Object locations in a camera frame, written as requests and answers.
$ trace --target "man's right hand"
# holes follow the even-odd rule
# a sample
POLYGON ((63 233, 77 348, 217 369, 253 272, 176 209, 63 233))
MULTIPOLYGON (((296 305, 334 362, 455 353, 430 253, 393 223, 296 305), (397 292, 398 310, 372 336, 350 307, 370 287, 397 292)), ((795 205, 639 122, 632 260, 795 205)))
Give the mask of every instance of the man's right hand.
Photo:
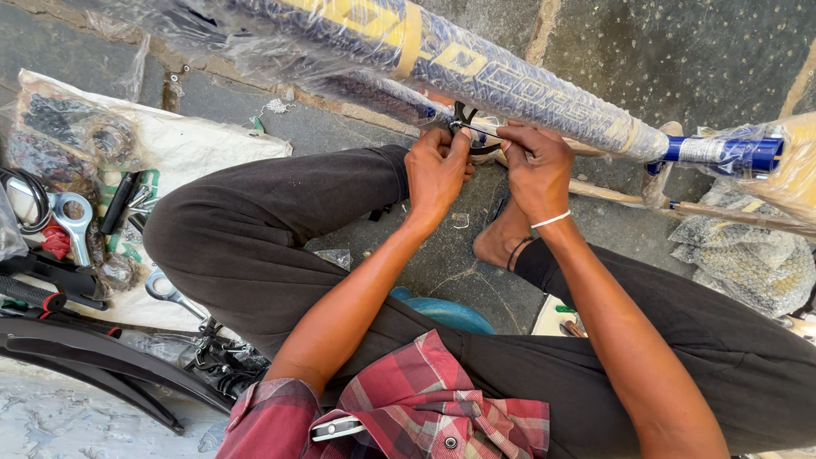
POLYGON ((504 138, 510 192, 531 225, 567 212, 575 153, 561 136, 510 122, 496 129, 504 138), (528 159, 525 150, 533 154, 528 159))

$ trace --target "leg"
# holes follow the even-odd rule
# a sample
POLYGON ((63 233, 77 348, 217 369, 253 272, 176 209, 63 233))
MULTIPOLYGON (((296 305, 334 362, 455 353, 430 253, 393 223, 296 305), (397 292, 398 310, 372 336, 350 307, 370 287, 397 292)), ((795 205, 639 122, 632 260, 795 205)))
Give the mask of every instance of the leg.
MULTIPOLYGON (((210 174, 156 206, 145 248, 180 291, 271 359, 306 311, 347 274, 303 245, 407 198, 406 152, 395 145, 351 149, 210 174)), ((339 395, 343 378, 435 327, 391 300, 327 387, 328 399, 339 395)))
MULTIPOLYGON (((505 247, 515 247, 529 233, 522 219, 509 203, 474 251, 482 260, 506 265, 505 247)), ((816 444, 813 346, 727 296, 605 249, 593 250, 675 350, 732 453, 816 444)), ((543 241, 520 252, 511 261, 515 272, 573 305, 543 241)), ((551 404, 551 458, 638 455, 632 424, 588 340, 473 336, 466 354, 466 368, 495 394, 551 404)))

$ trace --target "bubble wrap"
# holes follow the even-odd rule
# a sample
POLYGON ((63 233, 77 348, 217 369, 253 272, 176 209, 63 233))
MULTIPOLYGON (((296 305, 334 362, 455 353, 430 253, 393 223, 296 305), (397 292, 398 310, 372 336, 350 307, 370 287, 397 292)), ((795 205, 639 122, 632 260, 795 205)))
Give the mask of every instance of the bubble wrap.
MULTIPOLYGON (((700 201, 712 206, 784 216, 769 204, 717 180, 700 201)), ((814 258, 805 238, 709 216, 692 216, 669 239, 672 255, 699 269, 694 281, 741 301, 768 317, 799 309, 816 283, 814 258)))

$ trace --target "concrete ground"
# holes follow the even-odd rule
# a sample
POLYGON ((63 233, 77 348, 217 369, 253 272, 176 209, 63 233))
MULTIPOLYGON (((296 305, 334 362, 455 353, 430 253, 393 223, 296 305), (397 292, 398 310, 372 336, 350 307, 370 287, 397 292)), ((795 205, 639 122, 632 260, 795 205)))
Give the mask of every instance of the concrete ground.
MULTIPOLYGON (((667 121, 732 127, 816 109, 816 7, 801 0, 422 0, 430 11, 479 33, 536 65, 658 127, 667 121)), ((139 33, 110 41, 88 28, 81 11, 59 0, 0 1, 0 106, 19 89, 20 68, 85 91, 122 97, 139 33)), ((292 104, 283 114, 264 111, 267 133, 289 140, 294 155, 398 144, 415 130, 366 110, 312 97, 283 84, 243 82, 229 62, 210 58, 182 73, 182 56, 151 42, 140 103, 185 116, 243 124, 271 99, 292 104), (174 99, 171 74, 184 96, 174 99)), ((0 117, 5 136, 8 121, 0 117)), ((574 177, 637 194, 641 167, 579 158, 574 177)), ((712 178, 676 169, 667 187, 675 200, 696 201, 712 178)), ((410 261, 397 285, 419 296, 470 305, 499 333, 527 333, 544 294, 513 274, 475 259, 473 239, 508 196, 498 164, 477 167, 473 180, 434 235, 410 261)), ((378 222, 359 220, 309 244, 315 250, 349 248, 364 259, 399 226, 409 203, 378 222)), ((594 198, 570 197, 570 208, 590 243, 690 277, 694 267, 669 256, 668 235, 678 221, 594 198)))

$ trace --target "black handlebar grip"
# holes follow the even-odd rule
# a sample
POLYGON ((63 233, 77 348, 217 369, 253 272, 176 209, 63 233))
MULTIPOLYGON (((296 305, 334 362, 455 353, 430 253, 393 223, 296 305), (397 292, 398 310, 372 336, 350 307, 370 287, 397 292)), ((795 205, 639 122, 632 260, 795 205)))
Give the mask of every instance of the black handlebar grip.
POLYGON ((63 292, 49 292, 34 285, 0 274, 0 294, 25 301, 31 307, 56 312, 65 306, 68 297, 63 292))
POLYGON ((100 323, 87 322, 85 320, 69 317, 58 312, 48 312, 40 308, 32 308, 25 314, 25 316, 31 319, 52 320, 54 322, 67 323, 69 325, 82 327, 87 330, 91 330, 92 332, 102 333, 103 335, 108 335, 117 339, 122 335, 122 329, 119 327, 107 327, 100 323))

